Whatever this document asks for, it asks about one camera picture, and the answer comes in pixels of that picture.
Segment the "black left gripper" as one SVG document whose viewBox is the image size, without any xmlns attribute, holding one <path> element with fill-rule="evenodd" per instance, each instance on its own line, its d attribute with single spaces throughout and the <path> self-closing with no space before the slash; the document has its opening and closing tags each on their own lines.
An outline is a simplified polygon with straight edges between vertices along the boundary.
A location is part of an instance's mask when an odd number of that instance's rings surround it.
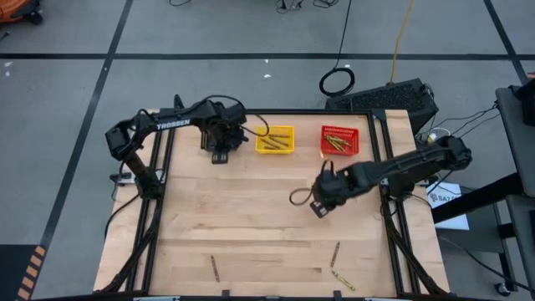
<svg viewBox="0 0 535 301">
<path fill-rule="evenodd" d="M 213 152 L 212 164 L 227 164 L 228 151 L 235 151 L 249 141 L 242 128 L 247 121 L 246 109 L 242 105 L 225 107 L 223 103 L 214 103 L 214 107 L 217 116 L 209 120 L 205 128 L 209 136 L 207 151 Z"/>
</svg>

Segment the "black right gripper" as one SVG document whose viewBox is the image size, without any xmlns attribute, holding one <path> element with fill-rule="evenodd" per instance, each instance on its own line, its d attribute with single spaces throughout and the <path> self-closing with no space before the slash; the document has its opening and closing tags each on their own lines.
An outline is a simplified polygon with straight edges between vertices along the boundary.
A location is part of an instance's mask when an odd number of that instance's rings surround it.
<svg viewBox="0 0 535 301">
<path fill-rule="evenodd" d="M 335 207 L 345 204 L 348 199 L 360 196 L 361 180 L 361 163 L 335 171 L 334 163 L 325 161 L 312 186 L 313 202 L 309 206 L 313 213 L 318 218 L 323 218 Z"/>
</svg>

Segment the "yellow plastic basket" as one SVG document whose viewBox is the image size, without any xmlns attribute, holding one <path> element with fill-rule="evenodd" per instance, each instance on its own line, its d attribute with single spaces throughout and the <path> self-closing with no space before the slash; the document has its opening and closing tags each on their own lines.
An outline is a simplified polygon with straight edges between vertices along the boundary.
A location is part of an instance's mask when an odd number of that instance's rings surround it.
<svg viewBox="0 0 535 301">
<path fill-rule="evenodd" d="M 294 152 L 295 149 L 295 138 L 294 138 L 294 128 L 290 125 L 275 125 L 270 126 L 267 128 L 266 126 L 258 126 L 256 128 L 257 130 L 257 136 L 256 136 L 256 142 L 255 142 L 255 150 L 263 155 L 267 154 L 274 154 L 274 155 L 289 155 Z M 289 147 L 285 147 L 283 145 L 280 145 L 272 140 L 269 139 L 269 135 L 290 135 L 292 136 L 289 139 L 281 139 L 277 138 L 279 140 L 282 140 L 289 144 Z M 264 150 L 263 147 L 265 146 L 261 139 L 265 139 L 277 146 L 281 150 Z"/>
</svg>

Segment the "red plastic basket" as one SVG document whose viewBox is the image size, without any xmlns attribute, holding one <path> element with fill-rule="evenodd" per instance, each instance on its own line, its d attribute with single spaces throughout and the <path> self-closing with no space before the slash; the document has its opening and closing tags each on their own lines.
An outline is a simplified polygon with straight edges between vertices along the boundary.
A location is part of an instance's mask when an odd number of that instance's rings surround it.
<svg viewBox="0 0 535 301">
<path fill-rule="evenodd" d="M 348 141 L 351 146 L 345 147 L 345 152 L 334 149 L 324 138 L 326 135 L 338 136 Z M 321 128 L 320 150 L 325 154 L 339 156 L 355 156 L 359 153 L 359 130 L 355 128 L 340 127 L 334 125 L 323 125 Z"/>
</svg>

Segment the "black perforated computer case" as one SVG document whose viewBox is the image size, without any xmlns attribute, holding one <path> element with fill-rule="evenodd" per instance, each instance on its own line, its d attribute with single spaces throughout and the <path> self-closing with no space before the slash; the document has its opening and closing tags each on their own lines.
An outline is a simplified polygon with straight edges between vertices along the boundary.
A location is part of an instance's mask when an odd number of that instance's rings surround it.
<svg viewBox="0 0 535 301">
<path fill-rule="evenodd" d="M 406 110 L 415 135 L 439 111 L 434 92 L 419 78 L 328 99 L 326 110 Z"/>
</svg>

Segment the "white paper sheet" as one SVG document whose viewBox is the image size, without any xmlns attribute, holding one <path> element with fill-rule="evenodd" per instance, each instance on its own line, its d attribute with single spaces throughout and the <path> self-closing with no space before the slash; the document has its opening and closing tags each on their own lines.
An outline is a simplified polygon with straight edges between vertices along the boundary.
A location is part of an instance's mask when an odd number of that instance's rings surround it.
<svg viewBox="0 0 535 301">
<path fill-rule="evenodd" d="M 433 183 L 426 188 L 428 202 L 434 211 L 433 219 L 435 227 L 439 230 L 469 231 L 470 226 L 466 214 L 452 216 L 458 213 L 457 209 L 450 209 L 449 202 L 455 201 L 462 196 L 462 188 L 459 184 L 450 182 Z"/>
</svg>

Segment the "grey metal cart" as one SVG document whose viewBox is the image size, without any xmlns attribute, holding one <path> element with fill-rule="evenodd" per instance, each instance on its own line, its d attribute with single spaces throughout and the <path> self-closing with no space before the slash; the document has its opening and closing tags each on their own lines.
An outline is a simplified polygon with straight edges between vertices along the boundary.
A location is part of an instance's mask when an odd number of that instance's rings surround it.
<svg viewBox="0 0 535 301">
<path fill-rule="evenodd" d="M 517 171 L 458 197 L 448 206 L 458 210 L 454 217 L 506 202 L 511 221 L 499 225 L 497 234 L 502 241 L 517 239 L 527 288 L 535 301 L 535 79 L 523 86 L 499 88 L 496 97 Z"/>
</svg>

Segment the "orange shop vacuum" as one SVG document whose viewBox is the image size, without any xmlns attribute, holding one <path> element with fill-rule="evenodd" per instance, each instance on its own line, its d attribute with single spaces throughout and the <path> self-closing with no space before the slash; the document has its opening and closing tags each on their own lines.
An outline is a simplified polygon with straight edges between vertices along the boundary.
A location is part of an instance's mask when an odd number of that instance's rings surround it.
<svg viewBox="0 0 535 301">
<path fill-rule="evenodd" d="M 39 25 L 43 22 L 39 9 L 40 0 L 0 0 L 0 23 L 26 20 Z"/>
</svg>

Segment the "black aluminium rig frame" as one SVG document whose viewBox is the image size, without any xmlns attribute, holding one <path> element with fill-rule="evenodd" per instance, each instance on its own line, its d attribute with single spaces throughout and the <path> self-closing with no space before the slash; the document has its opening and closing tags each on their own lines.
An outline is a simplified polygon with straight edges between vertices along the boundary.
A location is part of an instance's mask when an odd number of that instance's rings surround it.
<svg viewBox="0 0 535 301">
<path fill-rule="evenodd" d="M 323 125 L 359 130 L 354 161 L 383 160 L 415 147 L 408 115 L 389 110 L 345 113 L 326 110 L 253 110 L 247 127 L 290 125 L 295 149 L 289 155 L 262 155 L 250 140 L 211 163 L 193 127 L 149 135 L 143 162 L 166 173 L 163 197 L 136 198 L 132 185 L 117 191 L 116 216 L 104 243 L 94 286 L 100 290 L 125 265 L 144 234 L 151 240 L 122 284 L 152 295 L 222 296 L 256 299 L 288 297 L 394 297 L 422 293 L 424 284 L 388 238 L 393 222 L 439 288 L 448 282 L 425 190 L 401 204 L 386 202 L 374 189 L 324 218 L 305 203 L 320 172 Z M 341 242 L 334 268 L 330 261 Z M 217 261 L 217 283 L 210 255 Z M 331 270 L 355 286 L 349 290 Z"/>
</svg>

